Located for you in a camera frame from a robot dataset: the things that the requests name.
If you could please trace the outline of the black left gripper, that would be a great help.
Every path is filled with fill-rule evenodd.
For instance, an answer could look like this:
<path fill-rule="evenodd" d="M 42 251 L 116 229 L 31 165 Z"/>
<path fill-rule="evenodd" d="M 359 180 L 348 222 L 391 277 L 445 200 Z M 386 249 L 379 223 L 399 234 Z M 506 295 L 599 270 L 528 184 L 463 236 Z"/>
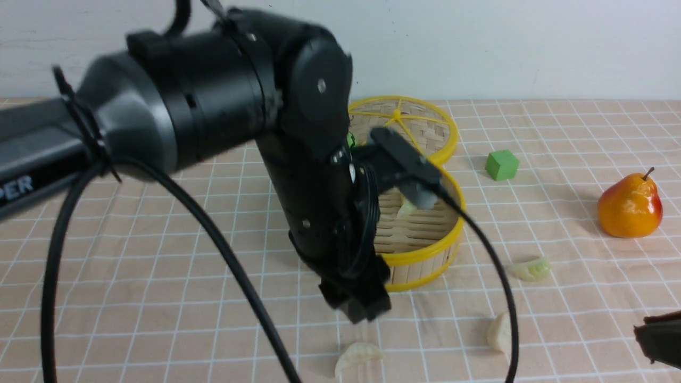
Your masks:
<path fill-rule="evenodd" d="M 318 264 L 319 289 L 326 303 L 353 324 L 372 322 L 392 308 L 385 284 L 390 268 L 380 256 L 373 257 L 356 277 L 343 277 L 330 262 Z"/>

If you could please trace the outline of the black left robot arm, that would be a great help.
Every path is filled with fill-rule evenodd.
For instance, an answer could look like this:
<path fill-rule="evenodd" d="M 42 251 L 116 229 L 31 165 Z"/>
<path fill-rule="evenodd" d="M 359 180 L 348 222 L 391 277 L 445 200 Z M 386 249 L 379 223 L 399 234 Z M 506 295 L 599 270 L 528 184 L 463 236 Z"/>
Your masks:
<path fill-rule="evenodd" d="M 75 184 L 88 168 L 150 181 L 132 160 L 173 174 L 255 141 L 303 262 L 328 305 L 351 322 L 391 308 L 389 267 L 373 248 L 375 170 L 387 131 L 351 148 L 353 63 L 320 25 L 253 8 L 216 12 L 183 34 L 140 31 L 90 64 L 77 90 L 54 67 L 59 96 L 2 110 L 2 218 Z"/>

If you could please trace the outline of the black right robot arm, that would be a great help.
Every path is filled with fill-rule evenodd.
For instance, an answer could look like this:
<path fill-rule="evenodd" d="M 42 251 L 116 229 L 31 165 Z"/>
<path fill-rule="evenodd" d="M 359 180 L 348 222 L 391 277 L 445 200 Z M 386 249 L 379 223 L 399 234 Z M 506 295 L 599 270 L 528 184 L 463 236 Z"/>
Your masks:
<path fill-rule="evenodd" d="M 645 316 L 644 324 L 633 327 L 633 332 L 650 363 L 680 368 L 680 311 Z"/>

